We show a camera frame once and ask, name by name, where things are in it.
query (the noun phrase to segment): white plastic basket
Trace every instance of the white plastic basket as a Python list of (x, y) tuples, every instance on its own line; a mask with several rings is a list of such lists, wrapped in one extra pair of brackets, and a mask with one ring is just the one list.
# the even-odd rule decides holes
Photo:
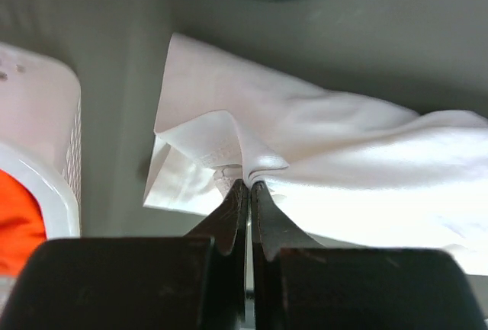
[(0, 170), (37, 199), (48, 239), (80, 235), (80, 94), (66, 65), (0, 43)]

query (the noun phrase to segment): orange cloth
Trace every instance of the orange cloth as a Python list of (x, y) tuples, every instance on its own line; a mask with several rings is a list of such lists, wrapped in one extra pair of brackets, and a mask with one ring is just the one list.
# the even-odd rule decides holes
[(17, 277), (35, 248), (46, 240), (39, 204), (0, 170), (0, 275)]

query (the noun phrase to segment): wrinkled fabric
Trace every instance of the wrinkled fabric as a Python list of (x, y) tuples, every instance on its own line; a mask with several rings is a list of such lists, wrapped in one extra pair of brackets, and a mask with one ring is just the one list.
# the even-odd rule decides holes
[[(466, 272), (488, 274), (488, 121), (474, 113), (419, 116), (176, 34), (155, 133), (177, 153), (151, 166), (151, 207), (208, 214), (219, 203), (215, 194), (206, 199), (211, 192), (221, 200), (237, 178), (248, 187), (265, 181), (307, 232), (374, 247), (442, 248)], [(173, 198), (158, 203), (155, 194)], [(194, 205), (197, 197), (206, 198)]]

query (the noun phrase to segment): white towel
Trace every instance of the white towel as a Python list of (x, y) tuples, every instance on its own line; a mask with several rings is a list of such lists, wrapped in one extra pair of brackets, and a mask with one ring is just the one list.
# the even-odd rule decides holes
[(488, 121), (474, 113), (420, 117), (175, 34), (155, 133), (147, 207), (208, 214), (235, 179), (265, 181), (307, 232), (443, 248), (488, 275)]

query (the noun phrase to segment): gray wall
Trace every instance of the gray wall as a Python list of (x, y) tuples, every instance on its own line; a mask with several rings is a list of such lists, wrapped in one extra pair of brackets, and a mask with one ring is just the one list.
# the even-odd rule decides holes
[[(486, 0), (0, 0), (0, 41), (82, 83), (85, 235), (178, 234), (142, 210), (169, 37), (181, 31), (326, 88), (488, 115)], [(474, 278), (488, 309), (488, 280)]]

